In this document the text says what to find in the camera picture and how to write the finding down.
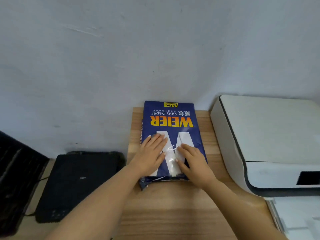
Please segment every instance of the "white wall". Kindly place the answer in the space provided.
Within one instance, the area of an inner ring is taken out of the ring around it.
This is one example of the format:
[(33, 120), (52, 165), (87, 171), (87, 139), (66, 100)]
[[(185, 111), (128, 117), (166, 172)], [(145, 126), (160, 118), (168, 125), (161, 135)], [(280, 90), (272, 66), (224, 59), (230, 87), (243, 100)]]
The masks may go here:
[(126, 153), (132, 107), (320, 102), (320, 0), (0, 0), (0, 130), (48, 157)]

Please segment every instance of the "blue paper package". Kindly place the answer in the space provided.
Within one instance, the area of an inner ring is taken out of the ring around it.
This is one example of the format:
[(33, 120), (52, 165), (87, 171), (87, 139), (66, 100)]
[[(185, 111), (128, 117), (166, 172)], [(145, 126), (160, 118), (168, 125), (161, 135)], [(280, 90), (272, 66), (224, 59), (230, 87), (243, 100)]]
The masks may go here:
[(152, 182), (188, 180), (175, 162), (178, 159), (189, 167), (187, 160), (176, 150), (182, 143), (198, 148), (207, 161), (194, 104), (145, 101), (140, 143), (156, 133), (168, 138), (163, 148), (166, 157), (154, 173), (139, 180), (142, 190)]

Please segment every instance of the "right hand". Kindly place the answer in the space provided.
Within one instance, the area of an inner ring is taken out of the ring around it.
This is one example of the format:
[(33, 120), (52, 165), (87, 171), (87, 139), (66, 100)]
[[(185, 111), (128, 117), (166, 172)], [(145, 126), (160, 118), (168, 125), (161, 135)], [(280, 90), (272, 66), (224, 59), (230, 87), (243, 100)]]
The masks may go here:
[(190, 168), (180, 160), (177, 160), (176, 162), (181, 171), (194, 183), (194, 185), (204, 189), (210, 182), (217, 180), (211, 168), (208, 166), (205, 157), (198, 148), (191, 147), (187, 144), (181, 144), (181, 146), (178, 147), (178, 151), (186, 158)]

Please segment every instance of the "yellow label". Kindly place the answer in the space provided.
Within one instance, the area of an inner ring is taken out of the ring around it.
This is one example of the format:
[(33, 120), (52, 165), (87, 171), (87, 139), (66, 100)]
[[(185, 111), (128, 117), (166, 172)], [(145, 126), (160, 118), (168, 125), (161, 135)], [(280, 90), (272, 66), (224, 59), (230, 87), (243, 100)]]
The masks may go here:
[(173, 108), (173, 107), (178, 107), (178, 103), (163, 103), (163, 105), (165, 106), (165, 107), (171, 107), (171, 108)]

